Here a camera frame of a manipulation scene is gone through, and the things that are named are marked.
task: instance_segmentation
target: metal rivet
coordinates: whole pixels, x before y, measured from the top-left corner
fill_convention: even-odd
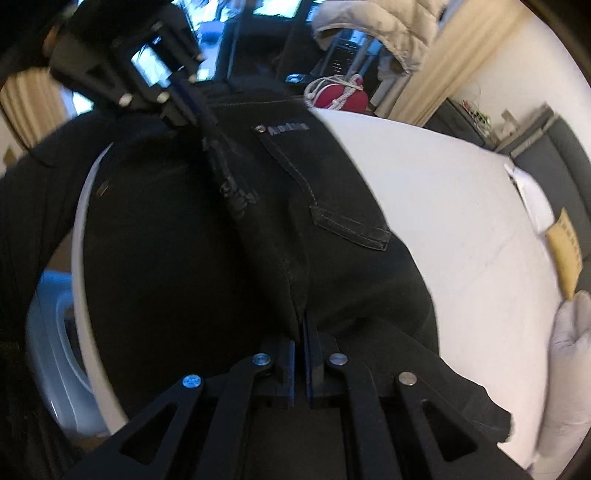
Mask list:
[[[183,386],[187,388],[197,388],[201,385],[201,377],[199,375],[187,375],[183,378]]]
[[[271,363],[271,357],[266,353],[258,353],[252,357],[252,363],[258,367],[264,367]]]
[[[170,98],[170,94],[168,92],[162,92],[156,97],[156,101],[158,103],[166,103]]]
[[[407,385],[409,387],[412,387],[415,383],[417,383],[417,376],[412,372],[402,372],[398,376],[398,381],[402,385]]]
[[[342,367],[345,363],[347,363],[347,356],[344,353],[333,353],[329,357],[329,362],[337,367]]]
[[[109,188],[109,182],[108,181],[104,181],[103,183],[100,184],[100,187],[98,187],[96,189],[96,194],[99,197],[102,197],[103,194],[106,192],[106,189],[108,189],[108,188]]]
[[[124,93],[123,95],[121,95],[121,98],[119,99],[119,106],[129,106],[133,99],[134,96],[131,93]]]

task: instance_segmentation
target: beige curtain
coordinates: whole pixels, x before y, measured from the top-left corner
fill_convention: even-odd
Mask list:
[[[422,127],[531,16],[519,0],[464,0],[423,68],[412,75],[402,94],[395,84],[376,114]]]
[[[70,116],[63,88],[47,69],[11,76],[0,91],[0,103],[25,146],[31,148]]]

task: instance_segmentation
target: black cloth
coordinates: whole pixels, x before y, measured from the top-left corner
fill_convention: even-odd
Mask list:
[[[298,340],[307,314],[376,372],[395,375],[414,358],[421,378],[491,440],[505,440],[509,413],[437,356],[423,279],[350,159],[303,105],[255,85],[242,93],[239,85],[203,86],[219,119],[206,128],[207,153],[198,132],[175,134],[154,116],[93,112],[7,172],[3,345],[25,351],[40,274],[72,228],[90,166],[114,142],[90,200],[85,281],[101,360],[126,413],[185,373],[226,371],[269,333]],[[259,124],[263,137],[253,130]],[[58,478],[79,455],[46,411],[35,416],[43,406],[18,359],[0,384],[0,413],[28,424],[20,436],[2,426],[2,461],[23,478]],[[21,411],[9,407],[16,383],[27,399]]]

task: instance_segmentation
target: triangular cutout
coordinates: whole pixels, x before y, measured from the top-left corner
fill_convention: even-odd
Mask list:
[[[171,403],[166,405],[146,425],[123,443],[120,449],[122,455],[133,458],[143,465],[149,465],[156,457],[158,448],[160,448],[176,411],[176,405]]]
[[[462,432],[433,403],[424,402],[423,412],[446,462],[453,462],[476,451],[476,442]]]

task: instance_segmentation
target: yellow cloth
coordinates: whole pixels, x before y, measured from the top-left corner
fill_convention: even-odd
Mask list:
[[[567,300],[572,300],[583,269],[583,258],[577,232],[565,209],[562,209],[558,221],[546,232],[546,238],[554,255],[562,294]]]

